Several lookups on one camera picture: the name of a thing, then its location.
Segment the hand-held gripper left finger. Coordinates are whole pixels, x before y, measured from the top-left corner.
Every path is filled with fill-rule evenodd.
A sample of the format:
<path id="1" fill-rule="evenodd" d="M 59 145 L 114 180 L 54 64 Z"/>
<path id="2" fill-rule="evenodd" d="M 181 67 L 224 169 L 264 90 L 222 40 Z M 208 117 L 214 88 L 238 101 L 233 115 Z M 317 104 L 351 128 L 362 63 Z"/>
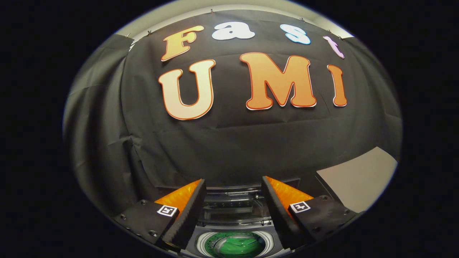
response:
<path id="1" fill-rule="evenodd" d="M 141 240 L 162 249 L 188 245 L 207 193 L 199 179 L 156 200 L 141 200 L 114 217 L 114 221 Z"/>

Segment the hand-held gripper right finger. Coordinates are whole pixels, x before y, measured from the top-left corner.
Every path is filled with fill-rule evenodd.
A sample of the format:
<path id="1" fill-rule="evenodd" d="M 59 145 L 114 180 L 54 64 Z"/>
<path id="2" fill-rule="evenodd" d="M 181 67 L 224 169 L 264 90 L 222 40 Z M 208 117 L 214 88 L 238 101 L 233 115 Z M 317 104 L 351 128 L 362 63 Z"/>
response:
<path id="1" fill-rule="evenodd" d="M 282 247 L 291 250 L 327 239 L 359 217 L 330 196 L 314 198 L 268 176 L 262 194 Z"/>

